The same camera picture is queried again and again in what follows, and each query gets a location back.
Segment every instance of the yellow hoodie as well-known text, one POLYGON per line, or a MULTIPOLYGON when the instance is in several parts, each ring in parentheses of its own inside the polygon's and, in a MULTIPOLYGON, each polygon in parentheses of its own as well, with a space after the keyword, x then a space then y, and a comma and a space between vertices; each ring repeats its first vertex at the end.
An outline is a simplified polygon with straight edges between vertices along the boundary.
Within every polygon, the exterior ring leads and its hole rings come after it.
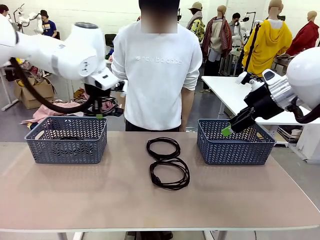
MULTIPOLYGON (((244 58, 242 64, 246 66, 256 29, 253 30, 247 44, 244 47, 244 58)), ((268 20, 261 23, 256 36, 248 72, 262 77, 264 70, 271 68, 276 56, 286 52, 292 43, 292 33, 285 22, 280 29, 272 28, 268 20)))

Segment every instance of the floor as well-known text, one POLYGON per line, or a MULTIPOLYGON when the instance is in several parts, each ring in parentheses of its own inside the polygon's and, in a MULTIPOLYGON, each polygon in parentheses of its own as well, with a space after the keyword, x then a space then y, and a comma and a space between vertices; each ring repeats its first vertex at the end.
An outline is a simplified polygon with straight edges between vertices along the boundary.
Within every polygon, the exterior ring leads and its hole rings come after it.
MULTIPOLYGON (((57 98, 67 100, 68 89, 72 92, 70 84, 66 81, 59 81, 57 77, 50 77, 52 84, 57 91, 57 98)), ((7 83, 8 89, 12 92, 12 83, 7 83)), ((0 85, 0 107, 7 104, 2 85, 0 85)), ((198 128, 198 119, 217 118, 220 100, 213 93, 200 93, 202 82, 199 81, 196 89, 193 108, 191 111, 188 126, 198 128)), ((24 142, 25 135, 29 129, 25 125, 20 125, 22 120, 31 119, 35 110, 26 110, 19 102, 5 112, 0 111, 0 142, 24 142)), ((108 129, 110 131, 124 131, 125 125, 123 117, 109 117, 108 129)), ((274 148, 272 156, 296 181, 302 190, 309 196, 313 203, 320 208, 320 166, 308 165, 301 161, 289 148, 274 148)), ((202 232, 174 232, 174 240, 203 240, 202 232)), ((308 230, 289 230, 289 231, 258 231, 257 240, 315 240, 319 239, 320 228, 308 230)), ((72 234, 68 234, 68 239, 72 239, 72 234)), ((86 233, 84 240, 123 240, 123 232, 90 232, 86 233)), ((24 234, 0 232, 0 240, 57 240, 54 233, 46 234, 24 234)), ((255 240, 253 231, 234 231, 229 232, 227 240, 255 240)))

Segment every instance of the cardboard box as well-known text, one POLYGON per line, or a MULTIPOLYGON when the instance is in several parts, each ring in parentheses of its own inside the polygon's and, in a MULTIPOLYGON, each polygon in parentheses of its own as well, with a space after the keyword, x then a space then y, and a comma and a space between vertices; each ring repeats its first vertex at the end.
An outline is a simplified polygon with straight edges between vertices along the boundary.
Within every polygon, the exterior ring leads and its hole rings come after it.
MULTIPOLYGON (((19 99, 26 109, 35 109, 41 106, 41 103, 25 88, 18 85, 19 79, 14 81, 14 95, 19 99)), ((42 84, 33 86, 34 89, 46 100, 54 100, 55 91, 51 82, 45 79, 42 84)))

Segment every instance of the man in white sweatshirt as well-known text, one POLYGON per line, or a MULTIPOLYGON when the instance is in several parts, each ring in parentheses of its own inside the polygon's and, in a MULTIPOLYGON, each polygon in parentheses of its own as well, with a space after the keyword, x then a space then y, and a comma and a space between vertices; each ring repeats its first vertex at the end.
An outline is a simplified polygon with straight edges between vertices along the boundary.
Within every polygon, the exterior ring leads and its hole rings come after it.
POLYGON ((128 80, 129 132, 185 132, 202 64, 198 38, 177 23, 180 0, 139 0, 141 20, 113 41, 112 71, 128 80))

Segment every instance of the gray plastic basket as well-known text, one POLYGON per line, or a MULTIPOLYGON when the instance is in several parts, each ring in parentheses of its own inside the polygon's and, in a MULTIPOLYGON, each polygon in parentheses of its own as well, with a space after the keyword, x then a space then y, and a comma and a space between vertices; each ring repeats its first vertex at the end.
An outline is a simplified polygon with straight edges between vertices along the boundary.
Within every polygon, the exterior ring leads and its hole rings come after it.
POLYGON ((24 139, 38 164, 98 164, 107 145, 107 119, 49 116, 24 139))
POLYGON ((264 165, 276 141, 255 124, 248 129, 223 136, 228 120, 199 119, 197 144, 208 165, 264 165))

